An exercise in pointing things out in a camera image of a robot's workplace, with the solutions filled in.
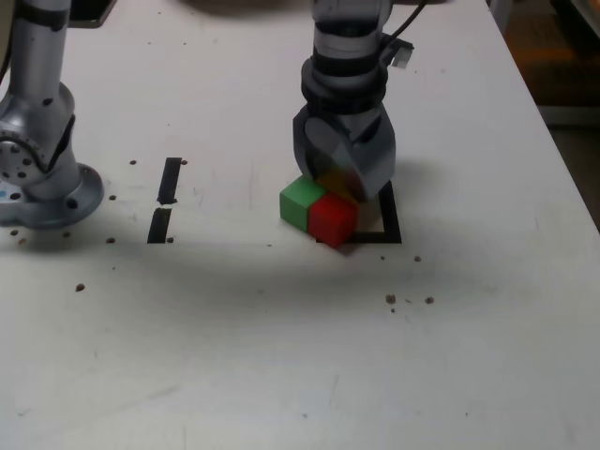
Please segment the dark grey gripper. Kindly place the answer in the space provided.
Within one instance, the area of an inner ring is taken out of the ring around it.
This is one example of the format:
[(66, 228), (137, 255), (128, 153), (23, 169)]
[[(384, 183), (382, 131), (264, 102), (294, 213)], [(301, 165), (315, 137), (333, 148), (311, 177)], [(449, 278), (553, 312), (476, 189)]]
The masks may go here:
[(292, 120), (292, 140), (301, 174), (318, 180), (338, 173), (361, 202), (373, 199), (395, 171), (395, 132), (383, 105), (346, 115), (306, 105)]

